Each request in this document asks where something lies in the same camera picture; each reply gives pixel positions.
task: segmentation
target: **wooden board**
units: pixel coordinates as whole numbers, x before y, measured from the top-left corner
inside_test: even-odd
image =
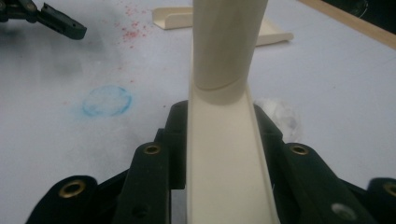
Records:
[[[341,23],[365,35],[370,36],[372,39],[396,49],[396,35],[379,28],[368,21],[364,21],[352,16],[349,13],[346,13],[345,11],[320,0],[300,0],[300,2],[340,21]]]

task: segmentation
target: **cream plastic strip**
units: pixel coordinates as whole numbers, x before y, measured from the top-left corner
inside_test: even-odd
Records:
[[[158,7],[152,11],[154,24],[164,30],[192,26],[192,7]],[[275,44],[293,39],[292,33],[282,31],[267,18],[262,20],[256,46]]]
[[[194,0],[189,224],[278,223],[247,85],[265,7],[262,0]]]

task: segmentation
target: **white table surface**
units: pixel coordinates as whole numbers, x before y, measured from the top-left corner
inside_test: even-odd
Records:
[[[47,3],[88,32],[75,41],[38,23],[0,23],[0,223],[25,222],[70,175],[101,183],[129,168],[170,106],[188,99],[191,28],[163,31],[151,10],[191,0]],[[373,177],[396,178],[396,51],[295,0],[271,0],[265,16],[295,37],[256,48],[253,98],[294,106],[301,142],[339,177],[362,188]],[[118,99],[126,104],[119,114],[84,113],[119,88],[132,97],[129,105]],[[183,191],[173,206],[174,223],[184,223]]]

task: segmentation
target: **blue circle mark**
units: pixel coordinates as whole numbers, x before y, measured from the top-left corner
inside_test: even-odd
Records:
[[[131,94],[118,86],[103,86],[90,92],[82,104],[90,117],[113,117],[123,114],[132,102]]]

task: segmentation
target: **black clamp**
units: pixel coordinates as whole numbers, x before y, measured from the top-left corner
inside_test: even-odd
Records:
[[[255,112],[280,223],[396,223],[396,179],[375,178],[368,189],[347,183],[313,148],[285,144],[256,105]],[[187,117],[187,102],[173,105],[165,128],[135,151],[129,170],[99,185],[82,175],[60,181],[27,224],[171,223],[172,189],[186,185]]]
[[[27,20],[31,23],[40,22],[50,29],[71,39],[82,39],[87,27],[80,24],[44,3],[41,11],[31,0],[0,0],[0,22],[9,19]]]

